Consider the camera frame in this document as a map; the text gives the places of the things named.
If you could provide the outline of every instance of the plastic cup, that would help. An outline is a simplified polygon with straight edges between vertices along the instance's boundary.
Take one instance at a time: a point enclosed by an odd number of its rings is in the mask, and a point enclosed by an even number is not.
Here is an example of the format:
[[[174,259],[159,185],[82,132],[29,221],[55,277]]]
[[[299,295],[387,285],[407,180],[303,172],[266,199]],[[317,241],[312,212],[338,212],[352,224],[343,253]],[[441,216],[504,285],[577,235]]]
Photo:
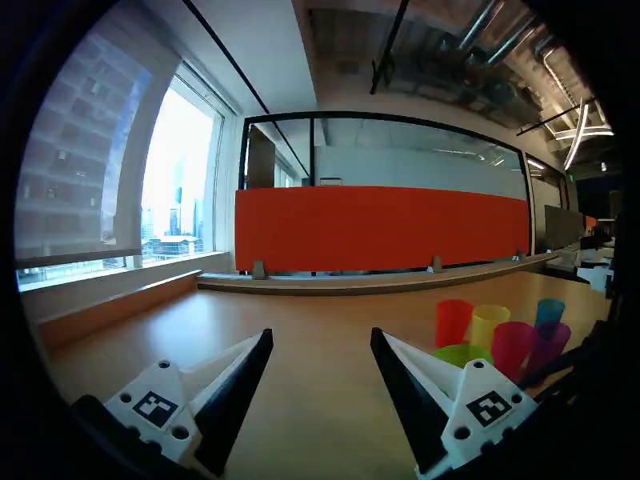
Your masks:
[[[516,380],[520,366],[531,352],[538,338],[536,329],[523,322],[506,322],[494,332],[491,356],[495,367],[512,382]]]
[[[535,327],[543,323],[560,323],[562,313],[565,311],[565,303],[556,298],[545,298],[538,302],[538,314],[535,318]]]
[[[511,312],[500,305],[480,305],[474,308],[471,320],[471,345],[490,350],[495,327],[507,322]]]
[[[547,322],[536,330],[538,339],[529,356],[525,376],[559,357],[571,337],[571,328],[565,323]]]
[[[482,358],[483,360],[487,360],[491,365],[494,364],[494,359],[487,349],[481,346],[467,344],[446,346],[435,352],[434,357],[451,365],[459,366],[460,368],[464,368],[468,362],[476,358]]]
[[[474,306],[464,300],[443,300],[436,306],[435,344],[438,348],[464,340]]]

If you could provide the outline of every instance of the orange partition panel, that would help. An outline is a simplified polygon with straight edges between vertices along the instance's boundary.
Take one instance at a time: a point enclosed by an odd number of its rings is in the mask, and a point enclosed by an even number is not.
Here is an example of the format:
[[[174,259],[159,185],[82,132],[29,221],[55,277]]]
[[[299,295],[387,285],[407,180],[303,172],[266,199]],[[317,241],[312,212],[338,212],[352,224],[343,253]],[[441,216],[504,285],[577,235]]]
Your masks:
[[[387,270],[529,252],[524,200],[449,190],[310,186],[240,190],[238,270]]]

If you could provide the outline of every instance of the blue plastic cup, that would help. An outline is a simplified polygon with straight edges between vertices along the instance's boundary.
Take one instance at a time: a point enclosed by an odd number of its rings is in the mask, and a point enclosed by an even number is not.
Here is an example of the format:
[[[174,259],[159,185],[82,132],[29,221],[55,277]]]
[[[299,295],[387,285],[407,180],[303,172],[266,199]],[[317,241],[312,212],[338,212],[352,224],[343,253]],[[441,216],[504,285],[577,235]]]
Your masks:
[[[538,315],[535,318],[535,327],[545,323],[560,323],[562,313],[565,311],[565,303],[556,298],[545,298],[538,302]]]

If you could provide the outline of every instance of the pink plastic cup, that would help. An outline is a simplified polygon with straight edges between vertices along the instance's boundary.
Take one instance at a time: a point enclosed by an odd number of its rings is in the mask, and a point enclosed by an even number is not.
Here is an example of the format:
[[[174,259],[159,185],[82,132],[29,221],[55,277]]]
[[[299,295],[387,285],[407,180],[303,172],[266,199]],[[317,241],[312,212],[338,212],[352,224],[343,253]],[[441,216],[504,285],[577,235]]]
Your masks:
[[[436,306],[435,344],[438,348],[464,340],[474,306],[464,300],[443,300]]]
[[[571,328],[565,323],[543,323],[537,330],[538,340],[529,356],[525,376],[559,357],[571,337]]]
[[[520,366],[534,346],[538,332],[523,322],[505,322],[494,332],[491,356],[494,366],[512,382],[516,381]]]

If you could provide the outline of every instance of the table surface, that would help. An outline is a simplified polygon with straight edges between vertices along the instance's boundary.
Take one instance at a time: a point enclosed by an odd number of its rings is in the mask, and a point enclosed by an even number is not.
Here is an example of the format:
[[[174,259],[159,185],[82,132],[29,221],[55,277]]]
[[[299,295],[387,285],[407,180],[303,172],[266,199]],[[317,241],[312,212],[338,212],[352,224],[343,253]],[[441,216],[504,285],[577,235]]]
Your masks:
[[[63,396],[107,400],[148,365],[188,366],[259,333],[274,350],[227,463],[234,478],[415,478],[415,460],[369,347],[371,327],[435,350],[435,306],[462,298],[533,323],[537,302],[566,303],[567,349],[608,301],[583,283],[518,272],[435,290],[360,297],[282,297],[200,290],[57,352]]]

